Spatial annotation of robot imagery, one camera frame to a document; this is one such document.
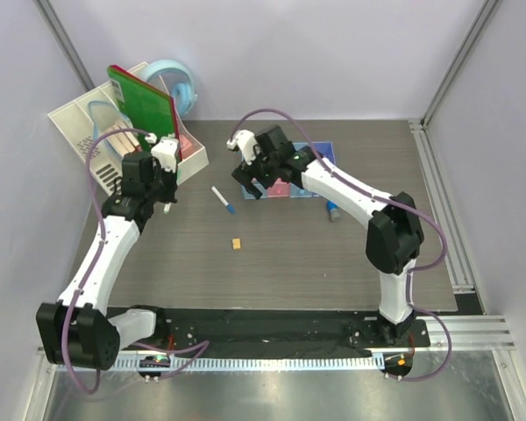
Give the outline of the four colour drawer organizer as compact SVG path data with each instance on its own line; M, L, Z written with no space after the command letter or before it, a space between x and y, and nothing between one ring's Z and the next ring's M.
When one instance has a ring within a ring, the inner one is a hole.
M323 158L328 159L332 164L336 164L333 144L331 142L315 142L316 150ZM312 193L306 189L301 189L294 184L287 183L278 179L271 187L265 189L257 179L252 179L253 185L262 193L261 199L275 198L311 198L318 197L318 194Z

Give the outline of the blue capped marker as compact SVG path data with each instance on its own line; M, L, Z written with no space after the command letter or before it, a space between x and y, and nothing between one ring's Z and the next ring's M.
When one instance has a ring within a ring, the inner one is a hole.
M216 186L212 186L210 189L230 214L236 213L235 208L227 201Z

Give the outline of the blue grey glue stick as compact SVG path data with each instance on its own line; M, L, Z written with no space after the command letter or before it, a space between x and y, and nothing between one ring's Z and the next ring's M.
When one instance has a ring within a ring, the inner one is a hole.
M341 218L339 208L335 203L328 201L326 203L326 208L329 214L329 219L332 223L337 222Z

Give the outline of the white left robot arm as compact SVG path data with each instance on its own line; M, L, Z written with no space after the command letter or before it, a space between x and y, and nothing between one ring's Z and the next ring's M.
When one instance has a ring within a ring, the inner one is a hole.
M155 150L128 153L116 192L100 208L96 236L73 280L55 303L40 305L36 321L47 359L107 370L120 350L141 341L161 349L169 325L159 307L134 305L107 316L110 293L132 247L153 215L156 203L174 203L177 158Z

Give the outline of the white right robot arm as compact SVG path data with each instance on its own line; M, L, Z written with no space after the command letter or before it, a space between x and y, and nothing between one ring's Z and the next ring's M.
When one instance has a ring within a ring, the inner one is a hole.
M232 177L254 198L282 181L326 198L363 225L366 257L380 277L378 334L388 346L406 340L416 318L406 296L406 273L424 241L413 198L356 180L312 146L296 148L277 125L259 133L240 130L226 146L241 155Z

